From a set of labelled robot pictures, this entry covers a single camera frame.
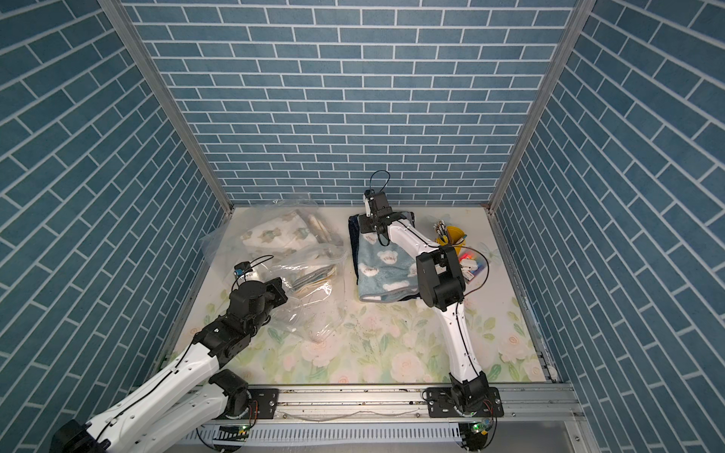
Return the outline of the navy blue star blanket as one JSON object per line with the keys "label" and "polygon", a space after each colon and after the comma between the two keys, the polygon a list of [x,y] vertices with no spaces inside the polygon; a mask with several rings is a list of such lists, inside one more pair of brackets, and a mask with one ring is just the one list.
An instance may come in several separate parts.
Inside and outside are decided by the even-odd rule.
{"label": "navy blue star blanket", "polygon": [[362,234],[357,215],[349,218],[349,235],[358,283],[365,292],[417,287],[415,260],[399,245],[382,245],[376,233]]}

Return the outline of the light blue bear blanket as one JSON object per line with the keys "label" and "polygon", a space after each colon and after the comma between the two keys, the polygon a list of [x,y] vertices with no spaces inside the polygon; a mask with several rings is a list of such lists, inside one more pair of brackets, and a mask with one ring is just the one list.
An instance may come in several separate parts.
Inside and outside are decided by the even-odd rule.
{"label": "light blue bear blanket", "polygon": [[393,303],[419,297],[415,259],[395,243],[381,245],[376,233],[352,237],[354,266],[362,302]]}

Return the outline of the clear plastic vacuum bag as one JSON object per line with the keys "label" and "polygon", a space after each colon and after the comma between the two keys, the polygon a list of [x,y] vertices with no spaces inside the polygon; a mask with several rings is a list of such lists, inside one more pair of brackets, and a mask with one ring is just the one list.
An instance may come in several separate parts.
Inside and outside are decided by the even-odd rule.
{"label": "clear plastic vacuum bag", "polygon": [[[323,243],[299,251],[277,251],[246,247],[240,236],[274,217],[300,210],[321,218],[335,243]],[[345,264],[349,251],[343,237],[310,198],[279,200],[243,211],[201,240],[201,250],[210,270],[226,283],[234,281],[239,262],[258,260],[247,280],[268,281],[280,277],[288,302],[272,311],[276,328],[321,343],[341,326],[345,306]]]}

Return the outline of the cream bear print blanket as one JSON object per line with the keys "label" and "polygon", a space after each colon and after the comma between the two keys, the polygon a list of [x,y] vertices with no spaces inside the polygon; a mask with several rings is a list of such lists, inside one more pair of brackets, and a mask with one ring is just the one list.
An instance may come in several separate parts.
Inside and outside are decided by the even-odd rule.
{"label": "cream bear print blanket", "polygon": [[299,251],[314,245],[336,242],[319,216],[300,210],[290,211],[253,226],[240,239],[246,247],[277,251]]}

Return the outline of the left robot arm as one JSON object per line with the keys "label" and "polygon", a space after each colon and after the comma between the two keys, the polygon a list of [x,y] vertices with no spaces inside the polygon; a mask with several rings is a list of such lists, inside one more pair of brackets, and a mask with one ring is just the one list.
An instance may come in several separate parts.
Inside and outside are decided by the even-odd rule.
{"label": "left robot arm", "polygon": [[179,357],[103,413],[62,425],[50,451],[162,452],[219,416],[255,424],[262,404],[227,365],[287,300],[279,277],[241,283],[227,311],[196,332]]}

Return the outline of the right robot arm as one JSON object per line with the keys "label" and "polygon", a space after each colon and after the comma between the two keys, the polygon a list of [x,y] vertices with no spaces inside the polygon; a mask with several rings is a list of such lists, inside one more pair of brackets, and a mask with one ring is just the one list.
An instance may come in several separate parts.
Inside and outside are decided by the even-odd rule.
{"label": "right robot arm", "polygon": [[498,420],[503,415],[498,390],[489,384],[467,330],[466,279],[454,247],[425,237],[403,213],[394,211],[383,191],[366,190],[364,207],[366,212],[358,217],[361,232],[375,233],[415,259],[418,292],[442,326],[456,411]]}

